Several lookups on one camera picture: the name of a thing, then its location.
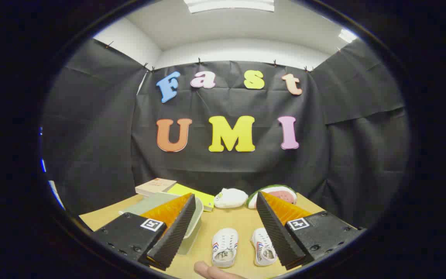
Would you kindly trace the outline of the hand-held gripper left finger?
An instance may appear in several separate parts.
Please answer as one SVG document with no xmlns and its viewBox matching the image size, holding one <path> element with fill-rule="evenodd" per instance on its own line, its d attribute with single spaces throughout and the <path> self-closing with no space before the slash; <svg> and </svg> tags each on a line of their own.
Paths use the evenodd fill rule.
<svg viewBox="0 0 446 279">
<path fill-rule="evenodd" d="M 124 212 L 91 236 L 122 258 L 165 271 L 179 250 L 195 210 L 196 197 L 188 193 L 143 214 Z"/>
</svg>

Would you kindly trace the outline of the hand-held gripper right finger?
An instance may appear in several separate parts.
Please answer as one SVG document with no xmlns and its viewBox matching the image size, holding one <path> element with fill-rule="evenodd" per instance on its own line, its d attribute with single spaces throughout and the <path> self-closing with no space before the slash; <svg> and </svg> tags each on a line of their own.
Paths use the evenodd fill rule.
<svg viewBox="0 0 446 279">
<path fill-rule="evenodd" d="M 328 211 L 311 213 L 262 191 L 257 194 L 256 207 L 278 259 L 287 270 L 336 252 L 366 230 Z"/>
</svg>

